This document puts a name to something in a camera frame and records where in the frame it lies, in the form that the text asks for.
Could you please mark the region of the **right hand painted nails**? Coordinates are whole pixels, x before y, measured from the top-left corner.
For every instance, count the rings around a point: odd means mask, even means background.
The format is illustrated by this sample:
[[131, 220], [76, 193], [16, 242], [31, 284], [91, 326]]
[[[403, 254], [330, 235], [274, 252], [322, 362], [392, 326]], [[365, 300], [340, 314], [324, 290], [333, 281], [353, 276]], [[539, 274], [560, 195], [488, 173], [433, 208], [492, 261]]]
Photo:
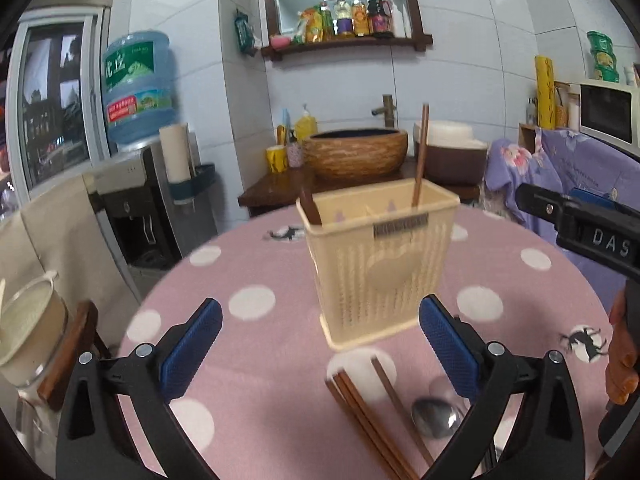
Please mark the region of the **right hand painted nails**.
[[639, 376], [634, 369], [638, 350], [627, 330], [625, 313], [626, 296], [622, 289], [617, 293], [608, 317], [613, 335], [608, 346], [608, 365], [605, 370], [606, 393], [616, 405], [624, 405], [639, 385]]

